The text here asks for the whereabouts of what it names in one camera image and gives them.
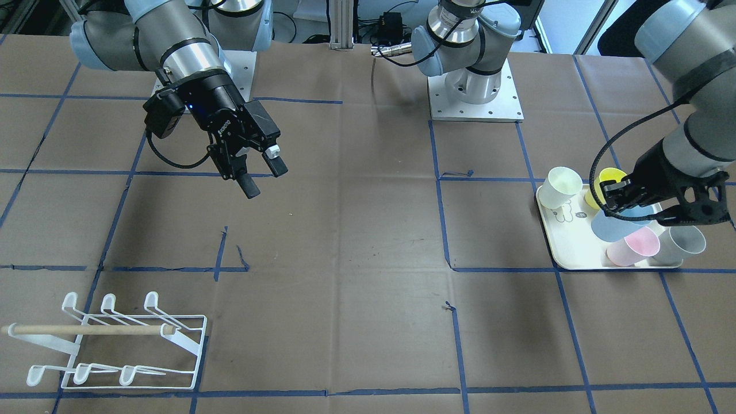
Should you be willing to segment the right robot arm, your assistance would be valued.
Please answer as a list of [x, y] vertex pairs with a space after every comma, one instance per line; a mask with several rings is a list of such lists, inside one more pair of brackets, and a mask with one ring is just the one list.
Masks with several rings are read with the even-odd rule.
[[260, 104], [232, 79], [232, 66], [216, 34], [237, 50], [269, 47], [269, 1], [89, 1], [79, 7], [70, 43], [92, 69], [154, 72], [161, 83], [144, 103], [145, 139], [166, 138], [189, 113], [208, 134], [206, 158], [247, 198], [260, 194], [247, 170], [247, 154], [260, 152], [273, 176], [287, 173], [279, 155], [281, 132]]

